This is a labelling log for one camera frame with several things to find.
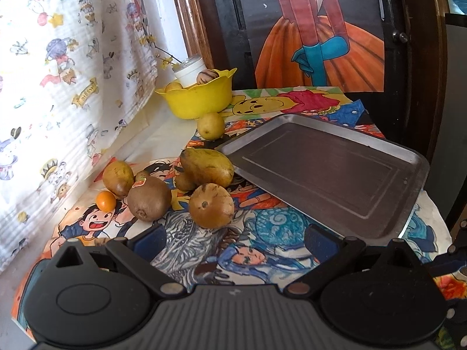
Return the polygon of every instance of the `white curtain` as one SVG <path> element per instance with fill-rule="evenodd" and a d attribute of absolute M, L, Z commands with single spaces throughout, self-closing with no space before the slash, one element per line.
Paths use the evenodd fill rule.
<path fill-rule="evenodd" d="M 144 106 L 143 0 L 0 0 L 0 272 Z"/>

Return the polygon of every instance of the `small orange fruit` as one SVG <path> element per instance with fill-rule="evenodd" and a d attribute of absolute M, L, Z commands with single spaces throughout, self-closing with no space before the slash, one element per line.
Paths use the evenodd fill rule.
<path fill-rule="evenodd" d="M 96 205 L 103 212 L 109 213 L 115 209 L 117 199 L 112 192 L 101 191 L 96 196 Z"/>

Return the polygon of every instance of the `blue glove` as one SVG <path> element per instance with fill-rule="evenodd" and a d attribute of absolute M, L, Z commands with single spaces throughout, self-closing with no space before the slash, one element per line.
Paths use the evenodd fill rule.
<path fill-rule="evenodd" d="M 326 86 L 324 60 L 339 58 L 349 52 L 344 38 L 332 37 L 323 44 L 303 46 L 295 51 L 292 62 L 297 62 L 300 69 L 311 78 L 313 85 Z"/>

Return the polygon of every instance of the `ribbed gray panel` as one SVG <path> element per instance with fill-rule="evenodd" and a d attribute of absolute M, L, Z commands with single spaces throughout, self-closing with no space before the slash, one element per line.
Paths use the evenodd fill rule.
<path fill-rule="evenodd" d="M 371 350 L 326 326 L 314 307 L 274 286 L 197 286 L 164 301 L 148 324 L 101 350 Z M 410 350 L 435 350 L 431 342 Z M 48 345 L 36 350 L 57 350 Z"/>

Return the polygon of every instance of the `silver baking sheet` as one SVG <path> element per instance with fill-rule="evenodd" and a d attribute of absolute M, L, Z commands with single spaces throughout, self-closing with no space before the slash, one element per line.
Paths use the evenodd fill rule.
<path fill-rule="evenodd" d="M 401 237 L 428 175 L 417 152 L 306 115 L 279 115 L 217 148 L 235 172 L 341 237 Z"/>

